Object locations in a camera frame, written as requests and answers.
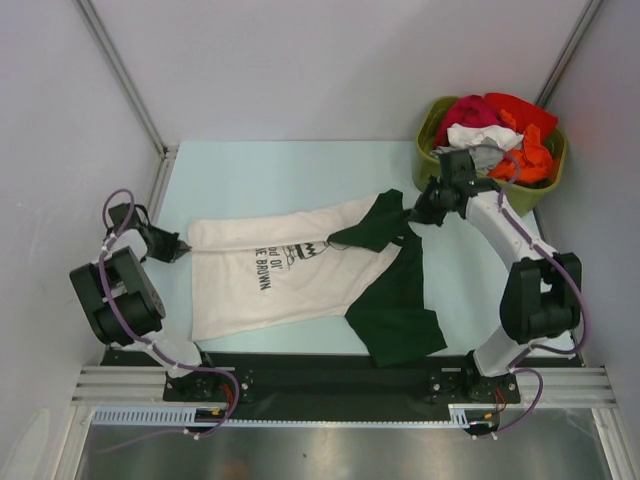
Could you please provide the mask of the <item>red shirt in bin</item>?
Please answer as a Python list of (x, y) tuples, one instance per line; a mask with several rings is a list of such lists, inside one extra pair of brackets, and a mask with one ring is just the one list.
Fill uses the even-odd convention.
[(554, 115), (519, 97), (490, 92), (484, 95), (484, 99), (498, 110), (507, 112), (515, 122), (518, 133), (523, 133), (529, 125), (534, 125), (539, 129), (540, 139), (545, 140), (558, 125), (558, 119)]

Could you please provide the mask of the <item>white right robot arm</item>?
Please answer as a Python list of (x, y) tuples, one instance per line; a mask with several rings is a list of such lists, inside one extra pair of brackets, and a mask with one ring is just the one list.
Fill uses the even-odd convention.
[(477, 174), (468, 149), (439, 158), (440, 173), (428, 180), (409, 219), (442, 225), (456, 212), (488, 241), (508, 271), (499, 305), (500, 325), (469, 352), (460, 373), (463, 398), (486, 402), (532, 351), (557, 353), (547, 340), (588, 326), (581, 293), (582, 264), (560, 253), (528, 228), (507, 199), (506, 186)]

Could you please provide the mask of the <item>grey shirt in bin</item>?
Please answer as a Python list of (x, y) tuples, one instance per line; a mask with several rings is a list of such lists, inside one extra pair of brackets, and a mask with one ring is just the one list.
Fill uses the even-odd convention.
[(485, 138), (477, 145), (464, 145), (461, 147), (440, 146), (429, 152), (429, 156), (439, 159), (445, 153), (465, 150), (473, 160), (475, 171), (488, 175), (505, 157), (506, 151), (490, 138)]

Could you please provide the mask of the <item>white shirt in bin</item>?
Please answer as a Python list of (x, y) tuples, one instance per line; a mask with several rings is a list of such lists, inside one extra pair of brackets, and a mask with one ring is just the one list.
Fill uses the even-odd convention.
[(512, 150), (523, 140), (523, 135), (499, 125), (474, 128), (455, 123), (447, 129), (451, 147), (468, 148), (479, 145), (495, 145), (501, 150)]

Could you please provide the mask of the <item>orange shirt in bin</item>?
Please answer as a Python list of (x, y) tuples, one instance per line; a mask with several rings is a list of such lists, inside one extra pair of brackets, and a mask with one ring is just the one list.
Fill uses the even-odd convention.
[(488, 173), (490, 177), (509, 181), (517, 176), (516, 183), (533, 185), (546, 180), (551, 173), (552, 156), (542, 144), (540, 129), (534, 124), (524, 129), (521, 148), (512, 149), (510, 154)]

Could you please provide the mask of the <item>aluminium frame post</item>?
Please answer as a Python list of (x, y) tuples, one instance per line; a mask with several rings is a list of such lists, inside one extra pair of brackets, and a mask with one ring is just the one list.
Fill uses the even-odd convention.
[(582, 11), (535, 99), (536, 106), (545, 109), (549, 105), (562, 79), (569, 70), (572, 61), (578, 54), (581, 45), (607, 4), (607, 0), (588, 0), (585, 2)]
[(133, 77), (129, 73), (104, 21), (101, 19), (94, 2), (90, 0), (74, 0), (73, 4), (77, 8), (146, 138), (152, 145), (154, 151), (163, 158), (167, 152), (167, 146), (162, 140), (142, 95)]

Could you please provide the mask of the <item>green plastic bin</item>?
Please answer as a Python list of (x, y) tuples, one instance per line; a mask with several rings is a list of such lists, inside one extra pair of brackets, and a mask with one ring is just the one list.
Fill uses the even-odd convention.
[[(423, 190), (432, 176), (440, 174), (439, 161), (430, 157), (429, 152), (434, 149), (434, 138), (447, 110), (461, 97), (444, 96), (436, 99), (429, 107), (426, 117), (414, 139), (416, 157), (413, 165), (413, 181), (419, 190)], [(507, 123), (515, 127), (515, 122), (504, 110), (499, 110), (504, 114)], [(507, 198), (514, 210), (521, 216), (531, 211), (536, 204), (548, 193), (550, 193), (560, 182), (563, 172), (564, 161), (568, 151), (569, 142), (562, 130), (557, 127), (545, 139), (542, 144), (549, 150), (553, 165), (551, 173), (546, 180), (533, 185), (521, 185), (516, 183), (507, 191)]]

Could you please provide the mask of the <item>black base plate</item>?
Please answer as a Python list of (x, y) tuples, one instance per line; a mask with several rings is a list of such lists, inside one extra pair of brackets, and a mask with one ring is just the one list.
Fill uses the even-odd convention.
[[(497, 404), (515, 406), (525, 398), (529, 375), (520, 374), (502, 382), (491, 400), (473, 403), (460, 391), (461, 356), (435, 356), (400, 366), (377, 367), (366, 356), (275, 353), (208, 353), (213, 364), (232, 374), (222, 381), (220, 398), (214, 401), (166, 401), (171, 406), (218, 407), (226, 399), (224, 388), (240, 387), (240, 405), (255, 405), (264, 411), (300, 404), (303, 409), (348, 405), (393, 406), (428, 404)], [(110, 350), (100, 366), (155, 366), (143, 353)]]

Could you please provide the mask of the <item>crimson shirt in bin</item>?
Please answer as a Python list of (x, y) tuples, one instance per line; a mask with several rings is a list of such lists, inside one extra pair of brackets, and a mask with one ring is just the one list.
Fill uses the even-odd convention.
[(454, 124), (470, 128), (504, 126), (500, 111), (479, 95), (461, 97), (447, 110), (436, 130), (435, 147), (449, 145), (447, 130)]

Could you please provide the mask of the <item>left aluminium frame post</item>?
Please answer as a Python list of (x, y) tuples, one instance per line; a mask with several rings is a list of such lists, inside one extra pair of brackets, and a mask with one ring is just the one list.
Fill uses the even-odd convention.
[(74, 0), (73, 4), (77, 8), (146, 138), (152, 145), (154, 151), (163, 158), (167, 152), (167, 146), (162, 140), (142, 95), (133, 77), (129, 73), (104, 21), (101, 19), (94, 2), (90, 0)]

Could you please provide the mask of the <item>cream and green t-shirt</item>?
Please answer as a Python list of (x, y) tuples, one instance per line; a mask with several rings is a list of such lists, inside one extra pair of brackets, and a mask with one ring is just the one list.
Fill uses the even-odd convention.
[(378, 367), (447, 347), (396, 189), (286, 215), (191, 223), (192, 338), (342, 317)]

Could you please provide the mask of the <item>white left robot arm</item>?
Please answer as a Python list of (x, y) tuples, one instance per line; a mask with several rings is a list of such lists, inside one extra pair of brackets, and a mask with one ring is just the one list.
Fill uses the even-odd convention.
[(163, 324), (164, 303), (143, 267), (147, 259), (172, 264), (191, 247), (177, 233), (153, 225), (142, 205), (121, 203), (103, 212), (109, 221), (101, 253), (69, 274), (94, 335), (160, 364), (166, 401), (219, 399), (220, 374), (194, 342)]

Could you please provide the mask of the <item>right aluminium frame post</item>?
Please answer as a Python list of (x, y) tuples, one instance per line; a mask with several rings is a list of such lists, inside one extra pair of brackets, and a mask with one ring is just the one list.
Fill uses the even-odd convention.
[(535, 99), (536, 106), (545, 109), (549, 105), (562, 79), (569, 70), (572, 61), (578, 54), (581, 45), (607, 4), (607, 0), (588, 0), (585, 2), (582, 11)]

